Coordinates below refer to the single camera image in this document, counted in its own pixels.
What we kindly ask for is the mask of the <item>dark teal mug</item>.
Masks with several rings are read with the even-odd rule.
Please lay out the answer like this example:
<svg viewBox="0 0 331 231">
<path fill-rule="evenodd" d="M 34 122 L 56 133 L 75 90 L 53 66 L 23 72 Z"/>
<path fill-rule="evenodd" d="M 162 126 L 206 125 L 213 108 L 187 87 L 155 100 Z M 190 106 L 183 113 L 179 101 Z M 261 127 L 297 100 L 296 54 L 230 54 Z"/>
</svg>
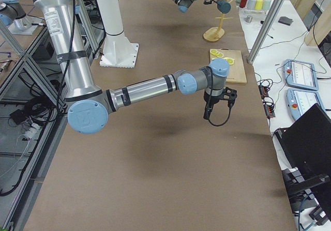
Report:
<svg viewBox="0 0 331 231">
<path fill-rule="evenodd" d="M 217 9 L 224 14 L 227 14 L 231 10 L 231 4 L 226 0 L 217 1 Z"/>
</svg>

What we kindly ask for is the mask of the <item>wooden cup storage rack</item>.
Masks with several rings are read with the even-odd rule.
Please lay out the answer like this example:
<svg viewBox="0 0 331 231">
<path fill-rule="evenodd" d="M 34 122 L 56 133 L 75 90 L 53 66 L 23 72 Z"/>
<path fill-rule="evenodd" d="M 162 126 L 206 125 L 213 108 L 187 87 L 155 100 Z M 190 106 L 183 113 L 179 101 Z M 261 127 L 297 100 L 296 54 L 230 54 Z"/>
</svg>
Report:
<svg viewBox="0 0 331 231">
<path fill-rule="evenodd" d="M 226 19 L 225 15 L 226 14 L 221 13 L 220 17 L 218 17 L 218 19 L 220 20 L 219 25 L 217 27 L 211 27 L 203 34 L 204 40 L 210 42 L 216 42 L 219 39 L 221 39 L 221 37 L 225 34 L 225 31 L 222 28 L 223 22 Z"/>
</svg>

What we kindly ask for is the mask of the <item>grey cup lying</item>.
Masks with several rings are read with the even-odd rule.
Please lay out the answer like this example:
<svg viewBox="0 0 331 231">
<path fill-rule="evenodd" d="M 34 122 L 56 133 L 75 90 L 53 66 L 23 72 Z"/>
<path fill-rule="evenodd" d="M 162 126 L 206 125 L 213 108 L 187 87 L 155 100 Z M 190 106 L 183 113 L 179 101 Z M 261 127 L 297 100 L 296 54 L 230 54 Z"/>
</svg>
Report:
<svg viewBox="0 0 331 231">
<path fill-rule="evenodd" d="M 247 0 L 246 8 L 248 10 L 254 10 L 256 3 L 257 3 L 257 0 Z"/>
</svg>

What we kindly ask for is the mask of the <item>small metal cup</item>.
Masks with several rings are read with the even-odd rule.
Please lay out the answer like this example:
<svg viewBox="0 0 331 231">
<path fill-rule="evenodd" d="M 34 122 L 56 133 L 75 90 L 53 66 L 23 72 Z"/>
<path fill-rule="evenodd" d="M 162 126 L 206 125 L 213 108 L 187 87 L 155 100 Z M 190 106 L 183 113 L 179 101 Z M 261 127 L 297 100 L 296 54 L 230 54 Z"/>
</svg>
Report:
<svg viewBox="0 0 331 231">
<path fill-rule="evenodd" d="M 253 19 L 253 16 L 246 16 L 245 17 L 245 22 L 246 23 L 251 23 L 252 22 L 252 19 Z"/>
</svg>

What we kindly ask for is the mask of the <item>yellow cup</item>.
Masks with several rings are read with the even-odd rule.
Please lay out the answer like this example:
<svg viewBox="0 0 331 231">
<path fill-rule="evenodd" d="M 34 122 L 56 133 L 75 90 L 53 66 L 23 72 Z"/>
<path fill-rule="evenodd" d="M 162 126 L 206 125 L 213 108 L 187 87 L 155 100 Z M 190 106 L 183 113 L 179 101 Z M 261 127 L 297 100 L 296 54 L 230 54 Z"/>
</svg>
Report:
<svg viewBox="0 0 331 231">
<path fill-rule="evenodd" d="M 256 0 L 254 9 L 255 10 L 262 10 L 263 9 L 263 0 Z"/>
</svg>

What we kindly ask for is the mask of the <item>light blue cup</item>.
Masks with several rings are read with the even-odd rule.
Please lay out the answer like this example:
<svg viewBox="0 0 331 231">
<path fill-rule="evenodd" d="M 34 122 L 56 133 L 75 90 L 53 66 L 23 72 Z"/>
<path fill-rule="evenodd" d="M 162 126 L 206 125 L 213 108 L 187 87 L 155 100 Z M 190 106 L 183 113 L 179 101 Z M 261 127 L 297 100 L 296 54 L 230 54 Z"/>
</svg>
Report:
<svg viewBox="0 0 331 231">
<path fill-rule="evenodd" d="M 272 4 L 272 0 L 263 0 L 262 10 L 269 11 Z"/>
</svg>

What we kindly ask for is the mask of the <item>bamboo cutting board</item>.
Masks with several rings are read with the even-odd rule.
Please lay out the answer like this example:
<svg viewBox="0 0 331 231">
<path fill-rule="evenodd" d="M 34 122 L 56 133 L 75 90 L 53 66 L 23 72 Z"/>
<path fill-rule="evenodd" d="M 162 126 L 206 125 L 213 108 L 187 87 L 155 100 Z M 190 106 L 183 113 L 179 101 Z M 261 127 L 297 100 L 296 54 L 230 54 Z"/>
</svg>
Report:
<svg viewBox="0 0 331 231">
<path fill-rule="evenodd" d="M 209 58 L 215 58 L 216 56 L 213 56 L 210 53 L 209 50 Z M 242 54 L 239 50 L 225 50 L 225 49 L 216 49 L 220 53 L 224 55 L 224 57 L 231 57 L 235 59 L 235 63 L 233 65 L 230 65 L 230 71 L 229 75 L 226 79 L 227 83 L 239 83 L 239 84 L 246 84 L 246 73 L 245 68 L 243 64 Z"/>
</svg>

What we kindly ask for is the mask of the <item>black square pad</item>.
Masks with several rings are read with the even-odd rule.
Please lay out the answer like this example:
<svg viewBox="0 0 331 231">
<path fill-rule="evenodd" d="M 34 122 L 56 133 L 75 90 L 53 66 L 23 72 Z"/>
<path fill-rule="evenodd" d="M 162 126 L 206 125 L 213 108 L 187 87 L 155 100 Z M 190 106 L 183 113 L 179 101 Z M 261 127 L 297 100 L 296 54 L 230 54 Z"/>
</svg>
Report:
<svg viewBox="0 0 331 231">
<path fill-rule="evenodd" d="M 278 23 L 290 26 L 293 23 L 293 19 L 281 16 L 278 20 Z"/>
</svg>

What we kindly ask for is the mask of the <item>near teach pendant tablet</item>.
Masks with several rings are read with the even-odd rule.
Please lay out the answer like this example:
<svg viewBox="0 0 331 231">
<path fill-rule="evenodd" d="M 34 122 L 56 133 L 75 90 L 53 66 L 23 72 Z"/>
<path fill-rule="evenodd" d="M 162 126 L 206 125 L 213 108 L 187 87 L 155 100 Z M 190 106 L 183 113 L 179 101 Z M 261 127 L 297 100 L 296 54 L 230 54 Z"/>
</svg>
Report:
<svg viewBox="0 0 331 231">
<path fill-rule="evenodd" d="M 289 88 L 286 94 L 287 103 L 294 120 L 298 120 L 314 104 L 325 110 L 322 99 L 317 91 Z"/>
</svg>

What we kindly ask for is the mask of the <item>teach pendant tablet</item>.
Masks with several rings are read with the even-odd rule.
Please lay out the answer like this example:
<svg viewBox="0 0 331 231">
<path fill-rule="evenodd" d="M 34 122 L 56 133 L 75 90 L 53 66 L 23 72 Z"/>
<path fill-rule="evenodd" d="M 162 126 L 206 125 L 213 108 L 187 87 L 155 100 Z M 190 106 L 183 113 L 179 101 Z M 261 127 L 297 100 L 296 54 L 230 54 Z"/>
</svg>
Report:
<svg viewBox="0 0 331 231">
<path fill-rule="evenodd" d="M 283 73 L 289 86 L 306 90 L 319 90 L 313 63 L 286 59 L 283 62 Z"/>
<path fill-rule="evenodd" d="M 287 103 L 294 120 L 298 120 L 314 104 L 325 110 L 322 99 L 317 91 L 289 88 L 286 94 Z"/>
</svg>

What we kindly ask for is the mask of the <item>far teach pendant tablet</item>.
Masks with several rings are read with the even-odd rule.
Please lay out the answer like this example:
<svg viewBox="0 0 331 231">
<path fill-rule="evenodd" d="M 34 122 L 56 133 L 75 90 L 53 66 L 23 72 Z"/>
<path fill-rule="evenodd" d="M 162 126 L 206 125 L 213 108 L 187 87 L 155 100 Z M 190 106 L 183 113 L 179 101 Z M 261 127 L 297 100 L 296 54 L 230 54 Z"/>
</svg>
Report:
<svg viewBox="0 0 331 231">
<path fill-rule="evenodd" d="M 283 73 L 289 86 L 306 90 L 319 90 L 313 63 L 286 59 L 283 62 Z"/>
</svg>

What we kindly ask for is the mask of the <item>black monitor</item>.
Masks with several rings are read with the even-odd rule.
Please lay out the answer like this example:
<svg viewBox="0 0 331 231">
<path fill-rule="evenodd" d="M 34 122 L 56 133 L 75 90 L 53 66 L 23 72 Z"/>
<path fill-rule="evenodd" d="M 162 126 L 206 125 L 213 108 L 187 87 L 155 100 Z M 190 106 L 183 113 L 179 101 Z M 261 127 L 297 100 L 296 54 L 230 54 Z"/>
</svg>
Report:
<svg viewBox="0 0 331 231">
<path fill-rule="evenodd" d="M 290 165 L 303 176 L 303 181 L 286 185 L 288 195 L 310 189 L 330 218 L 330 118 L 316 103 L 275 135 Z"/>
</svg>

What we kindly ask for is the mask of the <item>aluminium frame post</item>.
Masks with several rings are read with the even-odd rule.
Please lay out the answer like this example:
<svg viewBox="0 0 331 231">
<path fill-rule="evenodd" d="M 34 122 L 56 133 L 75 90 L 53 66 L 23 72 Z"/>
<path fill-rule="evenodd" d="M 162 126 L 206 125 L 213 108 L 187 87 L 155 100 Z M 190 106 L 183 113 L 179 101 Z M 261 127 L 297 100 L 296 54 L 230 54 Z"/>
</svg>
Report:
<svg viewBox="0 0 331 231">
<path fill-rule="evenodd" d="M 264 24 L 262 25 L 262 27 L 258 33 L 258 36 L 253 44 L 253 47 L 250 51 L 250 54 L 247 58 L 247 62 L 249 64 L 253 64 L 254 60 L 256 59 L 258 52 L 261 49 L 262 44 L 265 41 L 265 39 L 268 35 L 268 32 L 271 29 L 271 26 L 278 14 L 283 2 L 284 2 L 284 0 L 274 0 L 273 1 L 272 5 L 270 7 L 270 10 L 264 20 Z"/>
</svg>

